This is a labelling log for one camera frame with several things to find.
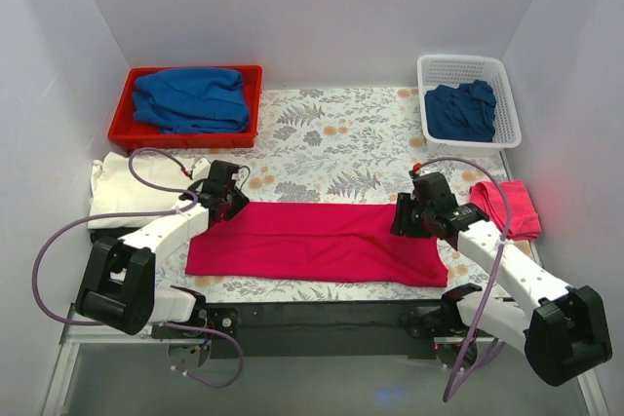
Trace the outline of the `crimson red t shirt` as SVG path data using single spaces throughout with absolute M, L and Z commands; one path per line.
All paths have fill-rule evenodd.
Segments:
M 444 287 L 433 239 L 394 236 L 392 205 L 252 202 L 190 242 L 189 276 Z

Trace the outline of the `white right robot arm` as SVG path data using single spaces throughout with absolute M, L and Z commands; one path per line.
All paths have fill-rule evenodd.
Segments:
M 392 234 L 447 242 L 512 297 L 504 302 L 475 284 L 458 286 L 442 296 L 432 322 L 452 335 L 481 330 L 512 346 L 553 387 L 611 360 L 604 302 L 593 288 L 567 284 L 503 241 L 484 211 L 457 202 L 441 173 L 409 175 L 413 190 L 398 196 Z

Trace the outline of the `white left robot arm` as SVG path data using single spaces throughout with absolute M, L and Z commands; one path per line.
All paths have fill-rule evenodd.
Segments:
M 178 197 L 170 214 L 118 239 L 97 240 L 78 290 L 76 312 L 129 335 L 149 324 L 173 322 L 183 336 L 200 336 L 208 324 L 202 309 L 205 297 L 184 287 L 158 287 L 156 267 L 249 204 L 238 183 L 242 170 L 216 160 L 205 178 Z

